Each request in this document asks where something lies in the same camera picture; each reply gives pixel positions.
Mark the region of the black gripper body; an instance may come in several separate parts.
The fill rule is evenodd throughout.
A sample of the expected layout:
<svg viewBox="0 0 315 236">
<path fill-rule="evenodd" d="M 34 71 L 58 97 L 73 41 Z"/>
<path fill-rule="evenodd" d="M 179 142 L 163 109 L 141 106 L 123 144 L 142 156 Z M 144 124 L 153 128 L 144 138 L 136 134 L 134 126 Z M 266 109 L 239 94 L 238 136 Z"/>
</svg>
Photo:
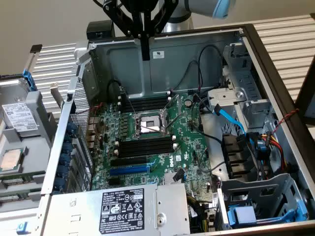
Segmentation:
<svg viewBox="0 0 315 236">
<path fill-rule="evenodd" d="M 158 0 L 122 0 L 121 5 L 129 12 L 151 13 Z"/>
</svg>

